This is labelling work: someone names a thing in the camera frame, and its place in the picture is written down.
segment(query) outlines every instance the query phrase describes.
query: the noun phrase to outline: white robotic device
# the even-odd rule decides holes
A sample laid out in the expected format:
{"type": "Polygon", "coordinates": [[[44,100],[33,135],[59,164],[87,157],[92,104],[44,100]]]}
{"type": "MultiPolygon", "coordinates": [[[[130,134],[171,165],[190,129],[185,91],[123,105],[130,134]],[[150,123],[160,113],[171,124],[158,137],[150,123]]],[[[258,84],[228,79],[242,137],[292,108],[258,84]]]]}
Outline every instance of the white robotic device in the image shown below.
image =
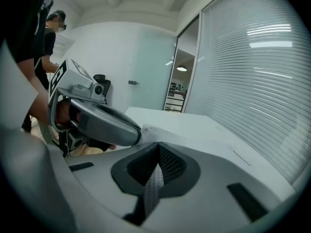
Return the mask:
{"type": "Polygon", "coordinates": [[[107,106],[103,90],[103,86],[72,59],[66,59],[53,76],[49,86],[49,119],[60,134],[59,143],[55,144],[64,154],[84,143],[105,151],[110,145],[131,146],[139,142],[139,125],[107,106]],[[60,96],[70,103],[70,128],[55,123],[60,96]]]}

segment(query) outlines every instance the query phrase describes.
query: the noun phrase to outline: window blinds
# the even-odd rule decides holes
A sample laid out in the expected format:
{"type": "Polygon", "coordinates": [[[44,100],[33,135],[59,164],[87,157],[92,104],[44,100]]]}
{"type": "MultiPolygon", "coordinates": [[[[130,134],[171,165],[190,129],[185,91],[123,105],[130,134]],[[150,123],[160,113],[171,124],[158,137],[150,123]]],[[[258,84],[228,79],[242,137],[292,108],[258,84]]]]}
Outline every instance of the window blinds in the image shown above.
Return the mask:
{"type": "Polygon", "coordinates": [[[286,0],[215,0],[203,10],[185,113],[206,115],[290,183],[311,155],[311,39],[286,0]]]}

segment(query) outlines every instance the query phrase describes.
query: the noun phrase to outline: white wall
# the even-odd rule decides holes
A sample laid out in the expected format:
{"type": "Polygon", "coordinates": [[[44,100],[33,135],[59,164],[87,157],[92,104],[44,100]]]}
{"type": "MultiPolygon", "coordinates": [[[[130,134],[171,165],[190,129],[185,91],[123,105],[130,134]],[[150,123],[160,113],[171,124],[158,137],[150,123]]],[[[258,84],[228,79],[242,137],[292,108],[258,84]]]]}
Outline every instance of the white wall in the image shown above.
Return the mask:
{"type": "Polygon", "coordinates": [[[186,31],[179,37],[178,43],[177,43],[177,49],[195,56],[197,40],[198,39],[196,37],[191,36],[186,31]]]}
{"type": "Polygon", "coordinates": [[[65,23],[67,25],[67,28],[65,31],[61,33],[57,33],[56,35],[56,42],[54,46],[54,52],[55,54],[51,55],[51,61],[53,63],[58,63],[59,65],[61,64],[61,58],[59,58],[59,55],[57,55],[56,49],[57,49],[57,38],[59,35],[63,35],[65,37],[68,37],[70,35],[71,29],[75,28],[80,20],[80,14],[82,14],[79,11],[76,11],[73,9],[72,6],[70,6],[66,0],[53,0],[54,4],[50,9],[50,13],[52,14],[56,10],[63,10],[66,13],[66,20],[65,23]]]}
{"type": "Polygon", "coordinates": [[[128,81],[133,73],[131,64],[137,58],[138,34],[143,29],[163,31],[131,22],[96,23],[75,28],[69,35],[75,42],[63,57],[72,58],[90,76],[106,75],[111,81],[108,104],[122,112],[131,103],[132,87],[129,87],[128,81]]]}
{"type": "Polygon", "coordinates": [[[213,0],[187,0],[184,6],[181,8],[177,33],[181,31],[199,14],[199,12],[206,7],[213,0]]]}
{"type": "Polygon", "coordinates": [[[68,32],[75,28],[80,20],[80,15],[73,10],[65,0],[53,0],[54,4],[50,9],[50,14],[52,14],[56,10],[63,10],[66,13],[66,20],[65,23],[67,24],[67,29],[61,33],[67,35],[68,32]]]}

